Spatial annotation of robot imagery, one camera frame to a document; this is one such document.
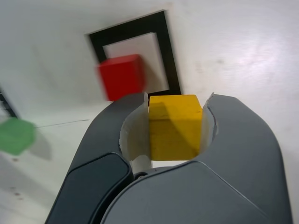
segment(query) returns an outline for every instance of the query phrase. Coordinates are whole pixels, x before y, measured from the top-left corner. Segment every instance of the wooden block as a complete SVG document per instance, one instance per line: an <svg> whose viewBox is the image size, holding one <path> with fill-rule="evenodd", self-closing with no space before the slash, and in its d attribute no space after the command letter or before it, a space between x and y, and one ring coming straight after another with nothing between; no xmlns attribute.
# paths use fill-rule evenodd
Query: wooden block
<svg viewBox="0 0 299 224"><path fill-rule="evenodd" d="M195 95L149 99L151 158L189 160L199 154L202 109Z"/></svg>
<svg viewBox="0 0 299 224"><path fill-rule="evenodd" d="M109 58L99 65L99 75L109 100L143 92L145 76L139 55Z"/></svg>

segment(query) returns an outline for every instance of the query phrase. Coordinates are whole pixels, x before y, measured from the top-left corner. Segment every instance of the red cube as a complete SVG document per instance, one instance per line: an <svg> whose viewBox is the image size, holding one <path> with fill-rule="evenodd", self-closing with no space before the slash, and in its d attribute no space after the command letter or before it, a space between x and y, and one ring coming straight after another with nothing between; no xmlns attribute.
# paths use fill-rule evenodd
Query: red cube
<svg viewBox="0 0 299 224"><path fill-rule="evenodd" d="M145 77L139 55L109 58L99 65L109 100L117 100L128 94L143 92Z"/></svg>

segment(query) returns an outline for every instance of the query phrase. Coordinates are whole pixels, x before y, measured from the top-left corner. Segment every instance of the cube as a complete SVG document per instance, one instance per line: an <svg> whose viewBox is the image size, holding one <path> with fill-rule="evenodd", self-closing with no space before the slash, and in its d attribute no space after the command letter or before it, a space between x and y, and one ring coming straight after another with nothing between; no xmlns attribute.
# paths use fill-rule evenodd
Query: cube
<svg viewBox="0 0 299 224"><path fill-rule="evenodd" d="M151 96L149 139L154 161L190 160L199 154L202 109L195 95Z"/></svg>
<svg viewBox="0 0 299 224"><path fill-rule="evenodd" d="M144 90L145 76L139 55L109 58L99 65L99 72L109 100Z"/></svg>

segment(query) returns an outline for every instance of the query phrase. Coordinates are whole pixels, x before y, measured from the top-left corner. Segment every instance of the yellow cube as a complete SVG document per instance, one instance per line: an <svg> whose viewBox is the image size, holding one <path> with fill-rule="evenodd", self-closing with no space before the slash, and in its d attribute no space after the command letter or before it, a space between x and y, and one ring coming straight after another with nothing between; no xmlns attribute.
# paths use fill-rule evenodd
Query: yellow cube
<svg viewBox="0 0 299 224"><path fill-rule="evenodd" d="M199 154L202 109L195 95L152 96L149 139L155 161L189 160Z"/></svg>

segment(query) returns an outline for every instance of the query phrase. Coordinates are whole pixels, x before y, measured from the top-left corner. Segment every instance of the black square frame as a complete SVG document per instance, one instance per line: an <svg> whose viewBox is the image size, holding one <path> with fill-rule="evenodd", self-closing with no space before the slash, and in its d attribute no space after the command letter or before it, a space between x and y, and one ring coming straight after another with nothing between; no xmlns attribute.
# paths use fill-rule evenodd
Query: black square frame
<svg viewBox="0 0 299 224"><path fill-rule="evenodd" d="M101 63L107 59L103 46L140 35L156 33L169 90L153 92L150 96L180 95L176 65L171 48L165 11L150 14L132 21L89 34L95 55Z"/></svg>

